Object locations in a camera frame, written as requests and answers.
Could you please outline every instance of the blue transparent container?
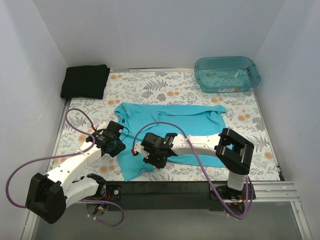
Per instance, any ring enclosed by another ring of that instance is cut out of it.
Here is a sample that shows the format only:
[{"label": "blue transparent container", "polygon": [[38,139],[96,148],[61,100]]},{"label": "blue transparent container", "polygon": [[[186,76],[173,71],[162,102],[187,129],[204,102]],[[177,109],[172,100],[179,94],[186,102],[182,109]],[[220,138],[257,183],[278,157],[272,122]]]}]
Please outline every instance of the blue transparent container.
[{"label": "blue transparent container", "polygon": [[244,56],[201,58],[195,63],[194,75],[208,94],[246,92],[261,80],[255,63]]}]

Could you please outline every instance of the metal frame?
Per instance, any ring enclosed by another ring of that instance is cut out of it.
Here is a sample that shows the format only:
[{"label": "metal frame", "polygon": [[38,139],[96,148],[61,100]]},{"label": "metal frame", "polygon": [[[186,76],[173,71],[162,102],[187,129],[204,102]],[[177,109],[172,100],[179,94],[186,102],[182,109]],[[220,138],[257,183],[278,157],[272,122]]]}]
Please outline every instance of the metal frame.
[{"label": "metal frame", "polygon": [[[190,68],[135,68],[135,69],[113,69],[110,72],[112,73],[120,73],[120,72],[191,72],[193,69]],[[257,99],[256,93],[253,89],[254,97]],[[65,102],[65,106],[62,112],[61,116],[61,122],[58,128],[58,133],[56,136],[56,140],[54,143],[52,155],[54,156],[57,153],[58,144],[60,141],[60,137],[62,135],[65,119],[64,116],[67,112],[67,110],[70,107],[70,100],[67,100]],[[265,121],[263,120],[263,115],[261,113],[260,106],[257,101],[257,106],[259,109],[259,113],[262,117],[262,122],[264,127],[266,128]],[[276,155],[274,154],[273,146],[268,134],[268,131],[266,131],[266,135],[270,144],[270,148],[275,160],[276,165],[279,167],[278,160],[276,158]],[[48,171],[53,168],[53,160],[50,160],[50,163],[48,165]],[[301,208],[301,202],[300,197],[298,195],[298,192],[295,188],[295,184],[293,181],[254,181],[253,182],[254,190],[256,199],[254,202],[291,202],[292,210],[300,231],[300,234],[302,236],[303,240],[310,240],[312,239],[303,210]],[[22,240],[30,240],[32,238],[34,228],[37,221],[37,215],[33,212],[29,211],[26,223],[23,229],[23,233],[21,236]]]}]

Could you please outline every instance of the floral pattern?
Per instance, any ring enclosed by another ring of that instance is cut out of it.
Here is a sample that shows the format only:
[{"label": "floral pattern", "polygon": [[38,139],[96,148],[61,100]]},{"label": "floral pattern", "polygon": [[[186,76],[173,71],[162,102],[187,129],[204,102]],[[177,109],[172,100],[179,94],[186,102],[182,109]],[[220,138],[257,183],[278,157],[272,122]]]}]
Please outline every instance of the floral pattern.
[{"label": "floral pattern", "polygon": [[[74,98],[70,108],[85,111],[98,125],[103,121],[117,121],[115,108],[122,102],[161,105],[222,105],[227,109],[223,119],[228,128],[248,138],[255,145],[250,178],[255,181],[280,180],[272,154],[267,130],[263,124],[255,95],[250,90],[244,93],[214,93],[201,91],[194,73],[189,72],[122,72],[110,73],[102,100]],[[72,124],[83,131],[90,132],[89,121],[79,112],[69,113]],[[85,136],[64,123],[57,154],[73,153],[85,140]],[[65,159],[52,162],[57,167]],[[225,181],[229,171],[223,167],[205,167],[214,181]],[[123,181],[117,158],[108,155],[90,165],[79,177],[95,173],[107,181]],[[199,166],[168,162],[164,169],[143,172],[133,181],[204,181]]]}]

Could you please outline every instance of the black square object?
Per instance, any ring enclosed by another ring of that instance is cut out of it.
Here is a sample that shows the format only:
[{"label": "black square object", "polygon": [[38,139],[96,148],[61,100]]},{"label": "black square object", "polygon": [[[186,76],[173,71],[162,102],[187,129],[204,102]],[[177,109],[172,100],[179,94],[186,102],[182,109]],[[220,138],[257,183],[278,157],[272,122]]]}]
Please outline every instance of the black square object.
[{"label": "black square object", "polygon": [[66,69],[61,98],[102,99],[110,68],[107,65],[73,66]]}]

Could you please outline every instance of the gray wall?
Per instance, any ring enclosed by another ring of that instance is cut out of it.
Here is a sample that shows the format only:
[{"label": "gray wall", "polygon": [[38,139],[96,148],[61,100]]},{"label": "gray wall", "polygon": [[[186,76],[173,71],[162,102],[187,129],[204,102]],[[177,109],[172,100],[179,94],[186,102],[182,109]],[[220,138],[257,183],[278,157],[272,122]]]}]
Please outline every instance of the gray wall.
[{"label": "gray wall", "polygon": [[[64,102],[61,84],[67,64],[31,0],[0,0],[0,235],[20,239],[28,211],[5,195],[9,174],[26,161],[52,153]],[[18,172],[10,185],[19,204],[31,177],[48,161]]]},{"label": "gray wall", "polygon": [[287,0],[254,60],[275,154],[295,182],[314,239],[320,239],[319,10],[319,1]]},{"label": "gray wall", "polygon": [[33,0],[69,66],[193,68],[253,59],[284,0]]}]

